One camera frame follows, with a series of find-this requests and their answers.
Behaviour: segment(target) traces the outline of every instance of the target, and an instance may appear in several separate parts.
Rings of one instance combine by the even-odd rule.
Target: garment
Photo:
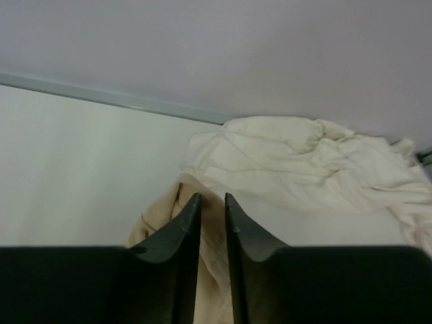
[[[388,208],[407,243],[432,254],[432,186],[409,140],[355,134],[325,120],[249,117],[194,135],[183,171],[261,201],[303,211]]]
[[[194,323],[233,323],[225,235],[225,204],[214,192],[188,174],[181,175],[134,226],[127,242],[131,247],[155,233],[178,215],[195,193],[201,200],[201,239]]]

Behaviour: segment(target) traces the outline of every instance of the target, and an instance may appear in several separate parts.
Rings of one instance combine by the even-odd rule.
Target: fabric
[[[432,186],[413,150],[321,119],[249,117],[194,135],[181,167],[210,188],[302,211],[386,207],[407,243],[432,253]]]
[[[202,196],[202,210],[194,323],[230,324],[233,317],[225,204],[214,192],[191,175],[181,175],[168,192],[142,214],[126,245],[131,247],[155,233],[178,215],[195,192]]]

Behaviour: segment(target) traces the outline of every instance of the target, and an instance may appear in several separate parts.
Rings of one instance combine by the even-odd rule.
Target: white cloth
[[[221,184],[303,211],[387,207],[407,243],[432,253],[432,185],[413,146],[390,146],[321,119],[249,117],[194,135],[181,167],[210,188]]]

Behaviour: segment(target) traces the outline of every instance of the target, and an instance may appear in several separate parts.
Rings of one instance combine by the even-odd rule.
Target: cloth
[[[155,233],[178,215],[197,192],[201,200],[201,239],[194,323],[233,323],[230,270],[225,235],[225,203],[188,174],[181,175],[134,226],[127,242],[131,247]]]
[[[407,243],[432,254],[432,186],[413,150],[322,119],[249,117],[194,135],[181,167],[210,188],[303,211],[386,207]]]

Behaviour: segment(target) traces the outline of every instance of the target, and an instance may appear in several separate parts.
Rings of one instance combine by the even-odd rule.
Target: wall
[[[6,0],[0,72],[423,148],[431,16],[430,0]]]
[[[122,244],[219,126],[0,86],[0,245]]]

